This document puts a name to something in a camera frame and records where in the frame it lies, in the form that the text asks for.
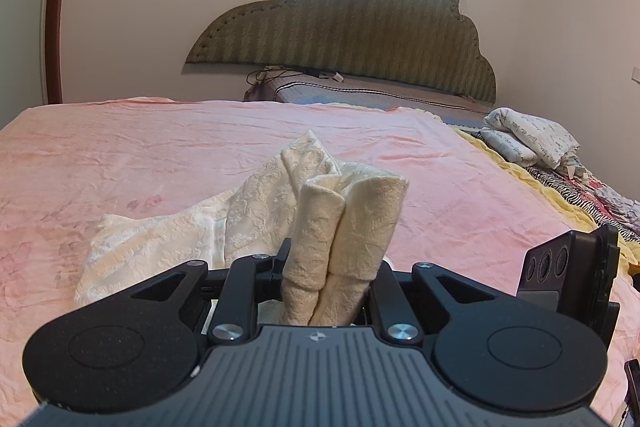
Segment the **green upholstered headboard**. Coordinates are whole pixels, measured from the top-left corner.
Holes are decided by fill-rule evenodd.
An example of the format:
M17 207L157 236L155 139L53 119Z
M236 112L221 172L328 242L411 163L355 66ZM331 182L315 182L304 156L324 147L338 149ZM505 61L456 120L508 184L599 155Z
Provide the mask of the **green upholstered headboard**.
M189 64L281 65L495 103L497 80L460 0L264 0L213 20Z

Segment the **white printed pillow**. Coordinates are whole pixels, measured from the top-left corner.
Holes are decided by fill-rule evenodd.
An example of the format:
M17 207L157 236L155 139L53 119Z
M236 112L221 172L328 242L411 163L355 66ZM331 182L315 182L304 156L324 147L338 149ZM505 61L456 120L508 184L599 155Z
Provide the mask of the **white printed pillow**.
M496 108L484 118L480 137L506 161L521 167L555 170L579 164L579 143L563 126L509 107Z

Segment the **cream white pants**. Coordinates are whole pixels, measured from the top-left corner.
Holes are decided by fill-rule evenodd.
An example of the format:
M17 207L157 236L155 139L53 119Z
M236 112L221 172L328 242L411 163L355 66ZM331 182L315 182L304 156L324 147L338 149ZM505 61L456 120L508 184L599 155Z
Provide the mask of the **cream white pants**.
M228 269L242 257L273 256L289 241L273 318L348 325L385 258L408 185L396 173L334 158L307 132L234 191L172 215L104 216L74 301L94 303L190 260Z

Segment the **brown wooden door frame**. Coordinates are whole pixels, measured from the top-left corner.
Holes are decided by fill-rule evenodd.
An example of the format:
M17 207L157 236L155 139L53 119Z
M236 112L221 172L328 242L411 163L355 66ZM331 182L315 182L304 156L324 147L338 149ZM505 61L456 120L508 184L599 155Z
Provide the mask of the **brown wooden door frame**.
M48 104L62 104L61 24L63 0L43 0L43 81Z

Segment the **grey striped pillow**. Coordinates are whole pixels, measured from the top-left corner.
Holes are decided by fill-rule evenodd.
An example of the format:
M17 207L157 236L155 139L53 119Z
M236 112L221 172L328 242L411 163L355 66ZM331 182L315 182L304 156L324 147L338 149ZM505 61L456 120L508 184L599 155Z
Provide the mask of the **grey striped pillow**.
M446 124L482 127L490 104L421 86L372 78L321 79L301 72L252 74L244 100L293 104L348 104L376 109L418 108L442 118Z

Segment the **yellow patterned blanket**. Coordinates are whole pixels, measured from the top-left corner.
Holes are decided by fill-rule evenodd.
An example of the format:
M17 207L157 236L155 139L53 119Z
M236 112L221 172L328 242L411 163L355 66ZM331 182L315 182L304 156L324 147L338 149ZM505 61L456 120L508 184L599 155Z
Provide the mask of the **yellow patterned blanket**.
M516 179L524 182L570 221L591 230L596 225L612 225L624 243L624 270L635 277L639 274L639 203L618 194L608 184L587 171L587 178L569 178L562 172L546 167L521 167L513 164L480 139L480 130L454 126L461 138Z

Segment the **pink bed sheet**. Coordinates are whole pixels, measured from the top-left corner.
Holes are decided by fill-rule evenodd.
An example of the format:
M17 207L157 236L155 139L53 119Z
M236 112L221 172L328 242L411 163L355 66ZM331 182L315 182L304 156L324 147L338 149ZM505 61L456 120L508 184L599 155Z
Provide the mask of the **pink bed sheet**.
M407 179L387 254L513 293L526 251L593 220L480 141L417 109L168 98L40 106L1 132L1 421L35 408L30 335L73 308L96 225L186 209L242 184L306 132Z

